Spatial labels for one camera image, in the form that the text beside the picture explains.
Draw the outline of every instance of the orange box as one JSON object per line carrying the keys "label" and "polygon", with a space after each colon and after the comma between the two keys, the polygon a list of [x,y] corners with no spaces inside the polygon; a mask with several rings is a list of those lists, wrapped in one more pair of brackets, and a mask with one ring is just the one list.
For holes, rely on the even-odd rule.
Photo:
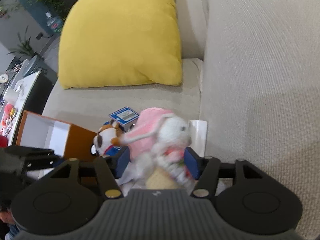
{"label": "orange box", "polygon": [[75,124],[24,111],[16,145],[53,149],[64,159],[92,161],[91,146],[95,132]]}

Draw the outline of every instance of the white plush bunny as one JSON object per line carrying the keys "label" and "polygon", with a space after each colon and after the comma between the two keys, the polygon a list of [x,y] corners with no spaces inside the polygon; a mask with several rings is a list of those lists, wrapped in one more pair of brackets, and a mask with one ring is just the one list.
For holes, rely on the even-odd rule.
{"label": "white plush bunny", "polygon": [[173,151],[184,150],[191,144],[191,137],[187,121],[170,110],[153,107],[140,113],[134,129],[123,134],[120,142],[130,147],[134,159],[144,152],[161,155],[169,149],[172,155],[178,155]]}
{"label": "white plush bunny", "polygon": [[125,184],[126,191],[134,182],[140,187],[156,166],[167,170],[181,185],[185,184],[185,168],[176,164],[191,144],[189,125],[183,118],[162,108],[145,109],[134,129],[123,134],[120,142],[129,146],[132,160],[118,181]]}

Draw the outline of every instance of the sofa seat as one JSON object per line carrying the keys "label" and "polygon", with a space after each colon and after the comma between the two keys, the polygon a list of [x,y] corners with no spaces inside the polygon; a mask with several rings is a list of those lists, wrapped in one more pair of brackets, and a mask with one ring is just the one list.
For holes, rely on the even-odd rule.
{"label": "sofa seat", "polygon": [[178,87],[150,84],[64,90],[58,80],[43,115],[92,131],[98,131],[109,114],[125,106],[138,112],[148,107],[168,108],[187,120],[198,119],[201,64],[199,59],[183,59],[183,81]]}

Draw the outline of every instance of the sofa armrest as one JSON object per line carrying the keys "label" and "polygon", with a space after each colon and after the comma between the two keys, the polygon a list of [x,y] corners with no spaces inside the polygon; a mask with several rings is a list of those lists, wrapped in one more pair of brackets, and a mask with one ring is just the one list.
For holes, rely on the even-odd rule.
{"label": "sofa armrest", "polygon": [[207,36],[207,0],[176,0],[182,58],[204,57]]}

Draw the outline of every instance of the yellow pillow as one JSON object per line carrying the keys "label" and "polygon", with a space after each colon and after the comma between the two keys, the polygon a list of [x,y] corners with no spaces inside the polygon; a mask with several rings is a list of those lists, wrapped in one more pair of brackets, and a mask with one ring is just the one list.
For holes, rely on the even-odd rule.
{"label": "yellow pillow", "polygon": [[174,0],[79,0],[63,27],[64,88],[179,85],[180,36]]}

